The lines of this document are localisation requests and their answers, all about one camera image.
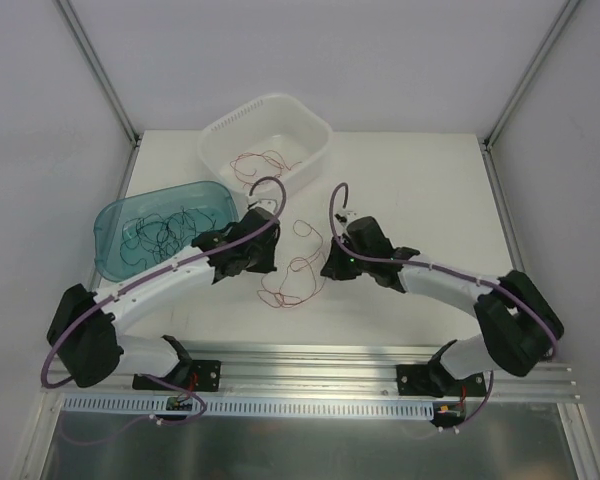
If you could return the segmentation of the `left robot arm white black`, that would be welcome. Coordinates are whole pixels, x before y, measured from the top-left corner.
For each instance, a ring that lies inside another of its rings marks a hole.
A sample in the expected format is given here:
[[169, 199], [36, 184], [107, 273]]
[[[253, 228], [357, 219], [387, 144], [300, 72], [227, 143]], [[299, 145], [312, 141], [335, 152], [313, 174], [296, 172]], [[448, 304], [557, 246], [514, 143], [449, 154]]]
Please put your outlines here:
[[46, 334], [49, 359], [59, 359], [70, 381], [95, 386], [130, 374], [138, 390], [188, 389], [195, 363], [172, 335], [144, 338], [129, 329], [153, 311], [196, 289], [243, 272], [274, 271], [280, 234], [277, 215], [255, 206], [238, 222], [199, 234], [162, 263], [96, 291], [82, 284], [62, 295]]

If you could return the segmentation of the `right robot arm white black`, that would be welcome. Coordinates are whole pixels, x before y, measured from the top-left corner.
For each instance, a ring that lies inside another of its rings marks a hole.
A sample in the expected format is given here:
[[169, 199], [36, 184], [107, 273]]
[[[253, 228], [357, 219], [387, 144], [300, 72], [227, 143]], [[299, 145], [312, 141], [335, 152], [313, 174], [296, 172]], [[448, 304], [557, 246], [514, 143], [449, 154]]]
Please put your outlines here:
[[479, 334], [449, 341], [408, 375], [408, 387], [420, 395], [441, 398], [468, 377], [496, 369], [524, 377], [564, 335], [557, 314], [521, 271], [480, 277], [436, 264], [417, 249], [394, 247], [371, 216], [340, 211], [331, 227], [323, 277], [348, 281], [366, 274], [381, 287], [436, 300], [477, 321]]

